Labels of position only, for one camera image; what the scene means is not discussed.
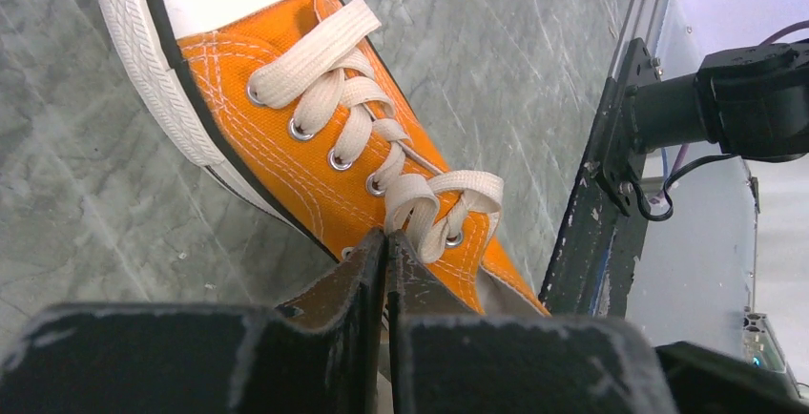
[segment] metal eyelet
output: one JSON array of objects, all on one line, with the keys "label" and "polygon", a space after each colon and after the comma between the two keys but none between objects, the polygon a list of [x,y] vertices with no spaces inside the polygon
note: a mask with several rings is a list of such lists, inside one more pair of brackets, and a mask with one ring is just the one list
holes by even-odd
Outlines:
[{"label": "metal eyelet", "polygon": [[458,236],[454,238],[446,238],[446,248],[451,249],[453,247],[458,247],[461,245],[461,242],[464,241],[464,232],[458,233]]},{"label": "metal eyelet", "polygon": [[303,131],[301,131],[301,128],[299,128],[295,124],[295,118],[290,118],[289,119],[289,124],[286,125],[286,126],[287,126],[287,131],[289,131],[289,135],[291,135],[293,139],[299,140],[301,142],[303,142],[305,140],[309,140],[309,139],[311,139],[312,137],[315,136],[314,133],[308,135],[307,133],[304,133]]},{"label": "metal eyelet", "polygon": [[384,190],[377,188],[377,182],[374,180],[373,174],[368,176],[368,178],[365,180],[365,190],[367,190],[368,193],[373,197],[384,196]]},{"label": "metal eyelet", "polygon": [[250,102],[253,103],[254,106],[260,106],[260,107],[266,106],[266,104],[259,101],[259,95],[256,94],[255,90],[253,90],[253,86],[250,85],[249,80],[247,81],[247,87],[246,87],[245,91],[247,92],[247,99],[249,99]]},{"label": "metal eyelet", "polygon": [[346,169],[350,168],[351,165],[354,164],[354,163],[352,161],[349,161],[347,163],[343,163],[336,156],[334,156],[334,149],[331,149],[329,151],[329,164],[336,171],[345,171]]}]

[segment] gray marble floor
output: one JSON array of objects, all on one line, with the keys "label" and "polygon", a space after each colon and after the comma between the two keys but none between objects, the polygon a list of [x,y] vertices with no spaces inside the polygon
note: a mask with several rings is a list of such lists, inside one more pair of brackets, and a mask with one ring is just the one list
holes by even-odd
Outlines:
[{"label": "gray marble floor", "polygon": [[[506,179],[500,236],[538,287],[629,0],[366,2],[450,163]],[[183,160],[95,0],[0,0],[0,249],[0,347],[54,302],[275,303],[330,266]]]}]

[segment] canvas shoe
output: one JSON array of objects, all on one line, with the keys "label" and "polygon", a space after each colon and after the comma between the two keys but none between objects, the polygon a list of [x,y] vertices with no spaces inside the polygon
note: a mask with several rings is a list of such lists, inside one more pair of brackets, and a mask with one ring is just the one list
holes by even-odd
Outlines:
[{"label": "canvas shoe", "polygon": [[503,182],[451,172],[366,36],[363,0],[99,0],[127,74],[186,157],[339,261],[405,229],[479,313],[546,314],[494,237]]}]

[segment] shoelace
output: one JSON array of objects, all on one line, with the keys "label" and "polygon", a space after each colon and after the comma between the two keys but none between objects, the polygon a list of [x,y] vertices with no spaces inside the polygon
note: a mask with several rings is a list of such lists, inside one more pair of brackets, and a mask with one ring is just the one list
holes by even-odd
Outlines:
[{"label": "shoelace", "polygon": [[[387,158],[367,179],[366,188],[374,196],[384,195],[384,230],[390,233],[406,225],[405,233],[422,261],[431,263],[447,246],[460,244],[462,225],[470,212],[489,215],[491,237],[500,215],[503,180],[480,171],[442,173],[404,143],[409,137],[394,118],[393,102],[374,81],[371,64],[357,48],[380,25],[363,0],[351,1],[277,60],[257,69],[247,92],[254,103],[275,110],[300,97],[288,130],[301,141],[326,126],[338,105],[348,108],[345,126],[328,154],[338,171],[350,168],[360,157],[372,132],[390,143]],[[347,70],[357,76],[348,76]],[[372,101],[382,106],[386,117],[377,118],[368,109],[365,104]],[[407,157],[435,176],[402,174]],[[435,221],[441,207],[438,195],[453,191],[461,192],[461,198]]]}]

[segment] white rubber sole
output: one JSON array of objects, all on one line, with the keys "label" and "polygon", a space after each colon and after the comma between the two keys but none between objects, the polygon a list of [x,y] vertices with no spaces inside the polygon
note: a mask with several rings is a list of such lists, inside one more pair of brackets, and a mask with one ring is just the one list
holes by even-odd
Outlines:
[{"label": "white rubber sole", "polygon": [[248,183],[202,126],[160,47],[146,0],[98,0],[98,3],[127,75],[177,148],[234,195],[297,229]]}]

